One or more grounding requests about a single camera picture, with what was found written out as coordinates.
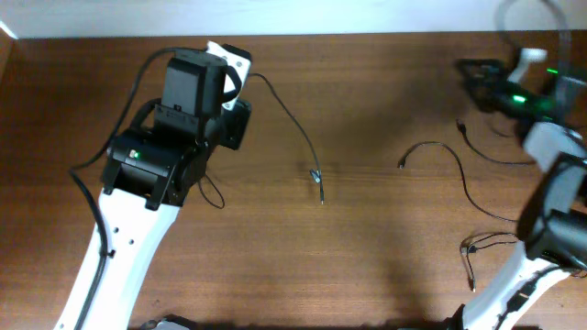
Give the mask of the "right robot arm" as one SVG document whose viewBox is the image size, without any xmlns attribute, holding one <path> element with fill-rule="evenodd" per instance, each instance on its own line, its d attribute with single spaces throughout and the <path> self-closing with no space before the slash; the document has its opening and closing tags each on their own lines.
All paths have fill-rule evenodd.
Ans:
<svg viewBox="0 0 587 330">
<path fill-rule="evenodd" d="M 530 62 L 508 70 L 500 60 L 460 59 L 463 86 L 480 107 L 492 107 L 522 124 L 525 152 L 543 172 L 516 221 L 515 249 L 489 286 L 449 318 L 449 329 L 512 329 L 551 287 L 586 269 L 586 144 L 565 123 L 586 72 L 553 70 L 550 91 L 536 94 L 521 78 Z"/>
</svg>

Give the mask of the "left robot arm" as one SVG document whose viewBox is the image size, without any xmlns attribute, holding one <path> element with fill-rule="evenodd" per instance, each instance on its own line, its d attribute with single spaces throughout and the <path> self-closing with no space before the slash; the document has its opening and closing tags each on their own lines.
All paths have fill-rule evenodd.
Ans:
<svg viewBox="0 0 587 330">
<path fill-rule="evenodd" d="M 234 46 L 168 48 L 163 91 L 115 127 L 93 157 L 106 158 L 94 198 L 79 177 L 95 220 L 82 266 L 56 326 L 125 329 L 150 263 L 193 186 L 219 147 L 236 150 L 251 107 L 239 95 L 252 57 Z"/>
</svg>

